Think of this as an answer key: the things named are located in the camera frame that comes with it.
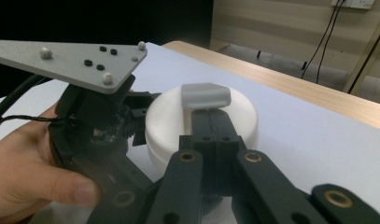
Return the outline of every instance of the gray motion capture marker plate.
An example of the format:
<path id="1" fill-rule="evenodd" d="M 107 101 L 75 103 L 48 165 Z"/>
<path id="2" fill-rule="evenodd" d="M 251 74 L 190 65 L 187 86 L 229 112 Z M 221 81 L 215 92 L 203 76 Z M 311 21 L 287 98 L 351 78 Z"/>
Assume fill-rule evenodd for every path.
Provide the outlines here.
<path id="1" fill-rule="evenodd" d="M 181 87 L 184 109 L 211 109 L 231 104 L 230 88 L 213 83 L 185 84 Z"/>
<path id="2" fill-rule="evenodd" d="M 100 46 L 106 47 L 106 52 L 99 50 Z M 40 50 L 44 47 L 52 51 L 51 59 L 41 58 Z M 112 55 L 111 49 L 116 49 L 117 55 Z M 106 94 L 114 93 L 146 55 L 146 49 L 128 45 L 0 40 L 1 64 Z M 92 60 L 92 66 L 84 64 L 87 59 Z M 97 64 L 105 70 L 97 70 Z M 106 72 L 113 77 L 109 85 L 103 83 Z"/>

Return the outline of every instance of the black bolt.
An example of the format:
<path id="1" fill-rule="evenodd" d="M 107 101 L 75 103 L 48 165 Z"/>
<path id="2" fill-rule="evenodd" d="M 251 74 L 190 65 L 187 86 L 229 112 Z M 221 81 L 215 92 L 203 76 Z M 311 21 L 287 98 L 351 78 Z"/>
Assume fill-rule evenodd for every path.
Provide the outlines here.
<path id="1" fill-rule="evenodd" d="M 102 65 L 102 64 L 97 64 L 96 65 L 96 69 L 99 70 L 99 71 L 103 71 L 103 70 L 105 70 L 105 66 Z"/>
<path id="2" fill-rule="evenodd" d="M 111 50 L 110 50 L 110 53 L 111 53 L 112 55 L 117 55 L 118 51 L 117 51 L 116 49 L 111 49 Z"/>
<path id="3" fill-rule="evenodd" d="M 85 64 L 85 66 L 90 67 L 90 66 L 93 65 L 93 62 L 91 60 L 87 59 L 87 60 L 84 61 L 84 64 Z"/>

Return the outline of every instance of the black cable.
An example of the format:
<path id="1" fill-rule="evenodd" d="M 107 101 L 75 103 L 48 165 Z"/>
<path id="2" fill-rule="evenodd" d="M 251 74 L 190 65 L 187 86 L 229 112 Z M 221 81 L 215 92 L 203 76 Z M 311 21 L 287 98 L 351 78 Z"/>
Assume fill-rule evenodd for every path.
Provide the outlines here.
<path id="1" fill-rule="evenodd" d="M 56 122 L 56 121 L 62 120 L 61 118 L 43 118 L 43 117 L 32 117 L 32 116 L 27 116 L 27 115 L 11 115 L 3 119 L 0 119 L 0 123 L 7 120 L 12 120 L 12 119 L 29 119 L 29 120 L 35 120 L 35 121 L 40 121 L 40 122 Z"/>
<path id="2" fill-rule="evenodd" d="M 9 108 L 15 104 L 15 102 L 17 102 L 25 92 L 29 91 L 34 85 L 38 84 L 43 79 L 44 77 L 42 76 L 31 75 L 0 103 L 0 124 L 2 116 L 7 112 L 7 110 L 9 110 Z"/>
<path id="3" fill-rule="evenodd" d="M 326 34 L 327 34 L 327 32 L 329 31 L 329 29 L 330 29 L 330 25 L 331 25 L 331 22 L 332 22 L 332 18 L 334 18 L 335 11 L 336 11 L 336 9 L 337 9 L 337 7 L 338 7 L 338 3 L 339 3 L 339 1 L 340 1 L 340 0 L 338 0 L 337 3 L 335 4 L 334 10 L 333 10 L 333 12 L 332 12 L 332 14 L 331 14 L 331 18 L 330 18 L 330 21 L 329 21 L 329 25 L 327 26 L 326 31 L 324 32 L 323 37 L 321 37 L 320 43 L 318 43 L 317 49 L 316 49 L 316 51 L 315 51 L 315 54 L 312 56 L 312 59 L 309 61 L 308 65 L 306 65 L 305 69 L 303 69 L 303 75 L 301 76 L 301 79 L 303 79 L 303 77 L 305 76 L 306 70 L 308 70 L 309 65 L 310 65 L 311 62 L 314 60 L 314 58 L 315 58 L 315 56 L 316 56 L 318 50 L 320 49 L 321 43 L 323 43 L 324 37 L 326 37 Z"/>
<path id="4" fill-rule="evenodd" d="M 327 48 L 327 45 L 329 44 L 329 40 L 330 40 L 332 31 L 334 30 L 334 26 L 335 26 L 335 23 L 337 22 L 338 14 L 339 14 L 339 11 L 342 8 L 342 4 L 343 3 L 344 3 L 344 1 L 342 1 L 341 5 L 339 5 L 339 7 L 338 7 L 337 13 L 335 14 L 334 22 L 332 23 L 332 27 L 331 27 L 331 30 L 330 30 L 330 33 L 329 33 L 329 37 L 327 37 L 326 43 L 324 44 L 324 49 L 323 49 L 323 53 L 321 54 L 320 64 L 318 65 L 318 69 L 317 69 L 316 84 L 318 83 L 318 76 L 320 75 L 320 67 L 321 67 L 321 64 L 323 63 L 324 54 L 326 53 L 326 48 Z"/>
<path id="5" fill-rule="evenodd" d="M 379 42 L 380 42 L 380 34 L 379 34 L 378 38 L 376 39 L 375 43 L 373 43 L 373 48 L 371 49 L 371 51 L 370 51 L 370 53 L 368 54 L 368 56 L 367 56 L 365 62 L 363 63 L 363 65 L 362 65 L 362 67 L 360 68 L 358 74 L 356 75 L 355 80 L 353 81 L 352 85 L 350 86 L 350 89 L 349 89 L 349 92 L 348 92 L 349 94 L 351 94 L 351 93 L 352 93 L 352 90 L 355 88 L 355 85 L 356 85 L 356 83 L 358 82 L 361 73 L 364 71 L 365 66 L 367 65 L 368 61 L 371 59 L 371 56 L 373 55 L 373 52 L 375 51 L 376 46 L 379 44 Z"/>

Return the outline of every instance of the finger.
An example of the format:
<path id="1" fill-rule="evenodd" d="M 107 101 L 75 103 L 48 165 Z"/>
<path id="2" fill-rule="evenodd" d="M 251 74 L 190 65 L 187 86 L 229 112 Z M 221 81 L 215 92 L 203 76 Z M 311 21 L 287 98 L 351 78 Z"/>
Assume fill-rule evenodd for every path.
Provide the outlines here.
<path id="1" fill-rule="evenodd" d="M 28 176 L 22 180 L 26 185 L 24 191 L 34 198 L 79 206 L 95 206 L 100 200 L 100 190 L 97 185 L 89 178 L 75 172 L 33 164 L 24 175 Z"/>

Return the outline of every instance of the white cylindrical object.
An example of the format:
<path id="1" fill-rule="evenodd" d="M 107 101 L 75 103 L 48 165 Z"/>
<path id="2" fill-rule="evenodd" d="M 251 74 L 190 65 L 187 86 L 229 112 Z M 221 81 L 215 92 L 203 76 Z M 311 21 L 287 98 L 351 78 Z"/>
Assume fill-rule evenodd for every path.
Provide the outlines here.
<path id="1" fill-rule="evenodd" d="M 251 102 L 239 91 L 230 88 L 232 102 L 222 107 L 228 113 L 238 135 L 247 148 L 256 149 L 258 117 Z M 164 173 L 176 151 L 180 135 L 190 135 L 190 111 L 183 111 L 181 87 L 160 95 L 149 107 L 146 116 L 148 154 L 156 168 Z"/>

